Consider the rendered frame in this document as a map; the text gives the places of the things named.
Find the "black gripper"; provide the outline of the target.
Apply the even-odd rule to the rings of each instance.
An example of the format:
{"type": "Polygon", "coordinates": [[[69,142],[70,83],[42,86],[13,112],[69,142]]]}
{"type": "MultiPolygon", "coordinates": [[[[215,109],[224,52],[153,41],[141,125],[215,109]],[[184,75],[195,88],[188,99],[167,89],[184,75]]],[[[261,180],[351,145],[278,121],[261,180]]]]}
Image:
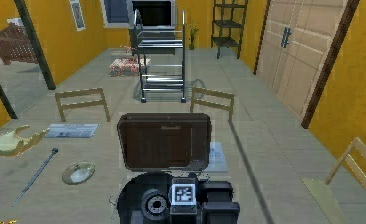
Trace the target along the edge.
{"type": "Polygon", "coordinates": [[[141,212],[145,222],[167,222],[170,203],[166,193],[150,189],[142,196],[141,212]]]}

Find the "pale blue paper sheet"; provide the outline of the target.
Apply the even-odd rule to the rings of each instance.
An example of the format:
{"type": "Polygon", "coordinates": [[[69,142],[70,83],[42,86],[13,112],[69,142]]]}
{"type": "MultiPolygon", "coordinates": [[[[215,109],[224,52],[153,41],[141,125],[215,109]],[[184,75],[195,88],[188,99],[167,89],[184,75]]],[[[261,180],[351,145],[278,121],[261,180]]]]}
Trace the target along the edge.
{"type": "Polygon", "coordinates": [[[210,143],[209,163],[205,172],[227,172],[227,161],[220,142],[210,143]]]}

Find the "pale green round dish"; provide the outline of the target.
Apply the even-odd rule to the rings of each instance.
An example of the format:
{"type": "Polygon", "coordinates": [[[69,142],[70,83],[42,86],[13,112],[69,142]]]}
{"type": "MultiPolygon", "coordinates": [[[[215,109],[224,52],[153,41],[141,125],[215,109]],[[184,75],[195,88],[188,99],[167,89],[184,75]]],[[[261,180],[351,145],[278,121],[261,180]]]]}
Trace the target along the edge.
{"type": "Polygon", "coordinates": [[[62,173],[62,181],[67,185],[78,185],[88,181],[95,173],[95,164],[80,161],[68,166],[62,173]]]}

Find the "grey newspaper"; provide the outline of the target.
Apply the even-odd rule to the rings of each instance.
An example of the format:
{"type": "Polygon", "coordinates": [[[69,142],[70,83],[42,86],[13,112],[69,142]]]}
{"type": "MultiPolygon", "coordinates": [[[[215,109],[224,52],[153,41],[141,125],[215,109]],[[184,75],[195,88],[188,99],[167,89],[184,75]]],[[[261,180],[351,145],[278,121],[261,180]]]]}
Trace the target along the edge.
{"type": "Polygon", "coordinates": [[[51,124],[46,138],[92,138],[99,124],[51,124]]]}

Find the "grey thin rod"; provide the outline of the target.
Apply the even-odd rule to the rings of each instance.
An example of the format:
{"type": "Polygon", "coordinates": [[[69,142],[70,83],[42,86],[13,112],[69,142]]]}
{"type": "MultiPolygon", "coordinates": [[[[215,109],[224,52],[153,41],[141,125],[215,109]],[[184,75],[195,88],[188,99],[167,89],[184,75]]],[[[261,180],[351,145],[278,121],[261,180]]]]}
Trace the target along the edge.
{"type": "Polygon", "coordinates": [[[35,172],[35,174],[32,176],[32,178],[29,180],[29,182],[26,184],[26,186],[23,188],[19,196],[14,200],[11,207],[14,207],[18,204],[18,202],[23,198],[24,194],[30,189],[30,187],[34,184],[34,182],[37,180],[37,178],[40,176],[40,174],[43,172],[43,170],[46,168],[48,163],[51,161],[51,159],[59,152],[58,148],[52,148],[51,154],[47,157],[47,159],[42,163],[40,168],[35,172]]]}

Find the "red patterned floor cushion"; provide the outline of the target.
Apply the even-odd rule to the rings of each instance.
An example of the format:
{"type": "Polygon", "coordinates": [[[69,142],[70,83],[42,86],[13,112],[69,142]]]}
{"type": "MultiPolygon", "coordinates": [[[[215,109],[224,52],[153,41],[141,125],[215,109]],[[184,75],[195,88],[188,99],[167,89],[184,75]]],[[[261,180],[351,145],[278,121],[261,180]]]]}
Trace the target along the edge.
{"type": "Polygon", "coordinates": [[[117,76],[123,76],[125,72],[129,71],[135,75],[139,74],[139,70],[144,70],[148,65],[151,64],[150,59],[137,58],[118,58],[110,64],[110,69],[117,76]]]}

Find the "metal rolling shelf cart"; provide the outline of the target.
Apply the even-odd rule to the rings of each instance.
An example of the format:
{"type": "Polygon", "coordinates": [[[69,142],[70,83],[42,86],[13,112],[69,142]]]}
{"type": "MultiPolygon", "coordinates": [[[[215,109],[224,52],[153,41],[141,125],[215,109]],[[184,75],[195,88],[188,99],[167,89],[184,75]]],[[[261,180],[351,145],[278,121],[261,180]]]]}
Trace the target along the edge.
{"type": "Polygon", "coordinates": [[[147,27],[146,14],[134,12],[133,42],[139,72],[139,98],[180,100],[186,97],[185,12],[176,25],[147,27]]]}

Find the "green house plant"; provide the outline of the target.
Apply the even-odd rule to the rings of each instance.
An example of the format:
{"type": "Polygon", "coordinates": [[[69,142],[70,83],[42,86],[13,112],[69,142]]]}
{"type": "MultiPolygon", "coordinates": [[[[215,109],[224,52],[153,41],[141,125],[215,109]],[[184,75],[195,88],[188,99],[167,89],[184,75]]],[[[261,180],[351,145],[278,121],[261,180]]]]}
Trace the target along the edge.
{"type": "Polygon", "coordinates": [[[189,26],[189,49],[194,50],[195,49],[195,39],[197,37],[197,33],[199,31],[199,28],[196,24],[191,24],[189,26]]]}

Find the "black television set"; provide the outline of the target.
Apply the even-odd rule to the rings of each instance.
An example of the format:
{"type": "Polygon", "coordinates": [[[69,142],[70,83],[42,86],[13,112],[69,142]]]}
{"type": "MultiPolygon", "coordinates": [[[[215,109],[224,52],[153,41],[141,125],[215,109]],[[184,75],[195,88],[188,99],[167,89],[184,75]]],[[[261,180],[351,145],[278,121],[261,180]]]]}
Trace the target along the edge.
{"type": "Polygon", "coordinates": [[[129,8],[140,12],[142,25],[150,28],[171,28],[176,25],[175,0],[129,0],[129,8]]]}

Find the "dark open shelf unit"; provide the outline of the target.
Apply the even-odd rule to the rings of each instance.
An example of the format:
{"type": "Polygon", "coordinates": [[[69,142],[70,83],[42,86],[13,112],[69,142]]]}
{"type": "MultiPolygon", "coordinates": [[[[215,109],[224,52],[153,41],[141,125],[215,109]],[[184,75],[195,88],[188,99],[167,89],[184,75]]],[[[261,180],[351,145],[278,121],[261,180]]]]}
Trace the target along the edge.
{"type": "Polygon", "coordinates": [[[217,59],[222,48],[234,48],[240,58],[248,3],[249,0],[213,0],[211,46],[217,48],[217,59]]]}

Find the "beige panelled room door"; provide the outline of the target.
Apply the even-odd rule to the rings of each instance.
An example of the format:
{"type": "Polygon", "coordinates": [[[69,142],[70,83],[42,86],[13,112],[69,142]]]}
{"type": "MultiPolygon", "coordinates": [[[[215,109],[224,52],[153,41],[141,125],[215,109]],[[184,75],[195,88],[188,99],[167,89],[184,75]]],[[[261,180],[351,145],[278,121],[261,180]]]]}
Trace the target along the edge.
{"type": "Polygon", "coordinates": [[[298,119],[305,117],[347,1],[270,1],[256,74],[298,119]],[[282,48],[285,27],[292,34],[282,48]]]}

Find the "brown slatted bench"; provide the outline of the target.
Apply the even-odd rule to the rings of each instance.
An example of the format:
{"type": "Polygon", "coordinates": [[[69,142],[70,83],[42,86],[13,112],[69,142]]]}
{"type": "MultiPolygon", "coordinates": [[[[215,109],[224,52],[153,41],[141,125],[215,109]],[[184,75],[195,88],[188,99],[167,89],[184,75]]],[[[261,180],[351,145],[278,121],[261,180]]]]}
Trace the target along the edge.
{"type": "Polygon", "coordinates": [[[24,26],[9,23],[0,31],[0,58],[4,65],[12,61],[38,63],[24,26]]]}

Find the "window with white frame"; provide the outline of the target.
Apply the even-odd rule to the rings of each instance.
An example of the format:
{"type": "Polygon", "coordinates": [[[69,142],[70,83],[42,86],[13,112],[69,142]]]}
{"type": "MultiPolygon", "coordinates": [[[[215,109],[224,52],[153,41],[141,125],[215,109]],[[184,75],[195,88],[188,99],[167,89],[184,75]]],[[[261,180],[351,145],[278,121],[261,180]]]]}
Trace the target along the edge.
{"type": "Polygon", "coordinates": [[[127,0],[100,0],[105,28],[129,26],[127,0]]]}

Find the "framed wall picture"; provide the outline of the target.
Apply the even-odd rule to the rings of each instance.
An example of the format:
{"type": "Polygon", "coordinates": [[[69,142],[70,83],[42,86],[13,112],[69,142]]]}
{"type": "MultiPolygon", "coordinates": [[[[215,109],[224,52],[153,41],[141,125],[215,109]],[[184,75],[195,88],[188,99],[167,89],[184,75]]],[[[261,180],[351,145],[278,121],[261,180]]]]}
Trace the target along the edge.
{"type": "Polygon", "coordinates": [[[83,18],[79,0],[70,0],[70,7],[71,7],[72,15],[74,18],[74,22],[76,25],[76,29],[78,31],[84,30],[85,23],[84,23],[84,18],[83,18]]]}

